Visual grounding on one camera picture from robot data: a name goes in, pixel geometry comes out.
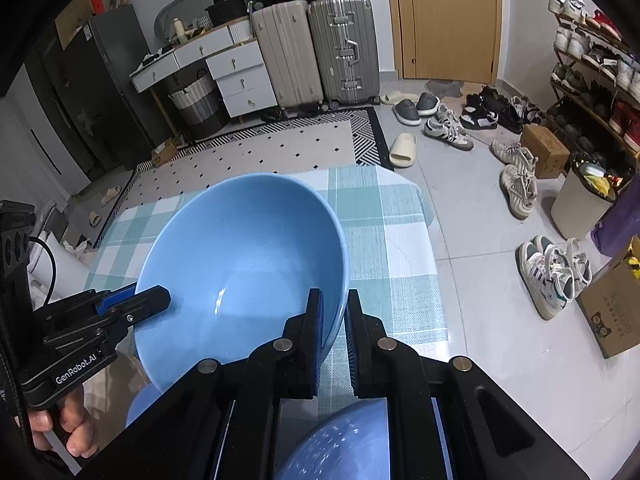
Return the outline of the person's left hand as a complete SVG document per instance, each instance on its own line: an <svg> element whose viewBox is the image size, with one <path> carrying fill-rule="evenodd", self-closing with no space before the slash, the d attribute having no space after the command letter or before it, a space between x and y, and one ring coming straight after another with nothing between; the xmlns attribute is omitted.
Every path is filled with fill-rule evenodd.
<svg viewBox="0 0 640 480"><path fill-rule="evenodd" d="M67 451L74 457L89 458L98 449L96 425L85 407L85 391L80 386L70 392L60 402L58 421L60 426L69 434L66 442ZM32 440L39 451L50 451L51 445L44 437L46 431L53 429L53 418L48 411L28 410Z"/></svg>

